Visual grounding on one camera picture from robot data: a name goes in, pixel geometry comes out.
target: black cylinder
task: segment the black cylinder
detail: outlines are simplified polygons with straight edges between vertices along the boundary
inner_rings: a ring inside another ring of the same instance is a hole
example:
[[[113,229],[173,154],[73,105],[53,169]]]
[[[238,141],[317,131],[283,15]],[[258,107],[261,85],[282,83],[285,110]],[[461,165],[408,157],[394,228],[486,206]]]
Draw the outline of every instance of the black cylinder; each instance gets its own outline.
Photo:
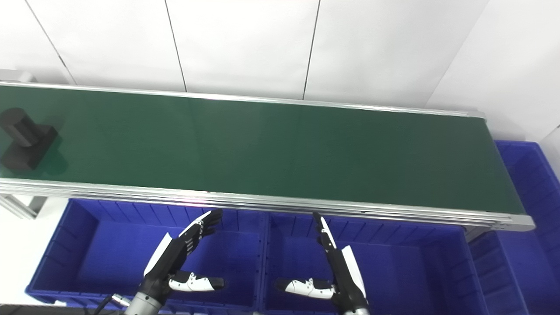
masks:
[[[21,108],[10,108],[0,114],[0,126],[20,146],[29,147],[41,141],[42,131]]]

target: white wall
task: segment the white wall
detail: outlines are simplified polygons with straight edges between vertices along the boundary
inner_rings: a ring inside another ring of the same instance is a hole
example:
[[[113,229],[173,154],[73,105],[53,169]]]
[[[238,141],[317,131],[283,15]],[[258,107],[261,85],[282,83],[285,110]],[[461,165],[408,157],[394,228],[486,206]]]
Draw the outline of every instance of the white wall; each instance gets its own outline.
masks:
[[[30,197],[19,196],[29,202]],[[27,294],[46,246],[68,203],[65,198],[49,198],[37,219],[19,219],[0,206],[0,304],[44,304]]]
[[[28,2],[78,84],[185,90],[164,1]]]
[[[28,71],[39,82],[73,83],[24,0],[0,0],[0,69]]]
[[[560,180],[560,126],[542,139],[539,145]]]
[[[322,0],[305,99],[423,107],[488,0]]]
[[[318,0],[167,0],[189,92],[300,99]]]
[[[427,106],[476,107],[495,138],[544,138],[560,124],[559,16],[557,0],[490,0]]]
[[[28,2],[0,0],[0,68],[40,82],[477,108],[500,139],[560,124],[558,0]]]

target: blue plastic bin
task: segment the blue plastic bin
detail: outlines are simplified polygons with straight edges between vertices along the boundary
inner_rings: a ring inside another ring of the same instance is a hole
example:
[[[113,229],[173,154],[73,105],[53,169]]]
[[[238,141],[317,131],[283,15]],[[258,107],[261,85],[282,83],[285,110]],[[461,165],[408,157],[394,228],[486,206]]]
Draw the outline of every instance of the blue plastic bin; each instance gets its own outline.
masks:
[[[165,233],[176,237],[208,209],[145,203],[70,200],[26,292],[38,300],[95,308],[104,296],[132,297]],[[183,266],[223,277],[212,293],[173,293],[164,311],[251,313],[260,299],[266,214],[224,209],[216,234]]]
[[[463,228],[327,219],[337,246],[352,245],[375,314],[487,314]],[[262,313],[336,312],[329,300],[300,297],[274,287],[279,277],[332,280],[314,226],[310,215],[270,215]]]
[[[537,143],[496,141],[536,229],[470,244],[490,314],[560,314],[560,183]]]

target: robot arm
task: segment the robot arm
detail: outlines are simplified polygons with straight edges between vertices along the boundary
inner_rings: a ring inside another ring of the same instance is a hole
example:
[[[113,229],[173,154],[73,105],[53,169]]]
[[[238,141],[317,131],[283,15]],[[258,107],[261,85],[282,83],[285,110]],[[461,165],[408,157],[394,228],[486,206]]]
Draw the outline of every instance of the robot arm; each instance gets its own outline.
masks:
[[[317,241],[325,249],[334,282],[319,279],[277,279],[276,287],[285,292],[311,298],[330,299],[341,315],[369,315],[366,289],[350,246],[338,249],[325,219],[313,212],[319,232]]]
[[[221,209],[208,211],[189,224],[177,238],[167,233],[150,258],[138,292],[124,314],[155,315],[172,290],[194,292],[222,289],[225,285],[222,278],[180,270],[200,240],[215,232],[212,226],[221,219]]]

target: metal bracket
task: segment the metal bracket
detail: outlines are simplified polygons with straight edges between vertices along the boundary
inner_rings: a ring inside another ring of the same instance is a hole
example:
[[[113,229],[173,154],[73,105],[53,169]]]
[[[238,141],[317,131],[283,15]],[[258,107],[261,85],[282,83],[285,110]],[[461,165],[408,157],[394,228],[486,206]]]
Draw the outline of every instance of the metal bracket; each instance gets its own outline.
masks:
[[[509,220],[503,220],[500,223],[492,225],[492,230],[525,232],[535,228],[535,222],[529,215],[511,214],[509,217]]]
[[[35,219],[45,204],[47,197],[34,196],[29,205],[21,202],[11,194],[0,194],[0,206],[20,219]]]
[[[0,69],[0,81],[31,83],[37,80],[27,71]]]
[[[492,230],[488,226],[465,226],[466,242],[470,243],[471,240],[479,237],[480,235]]]

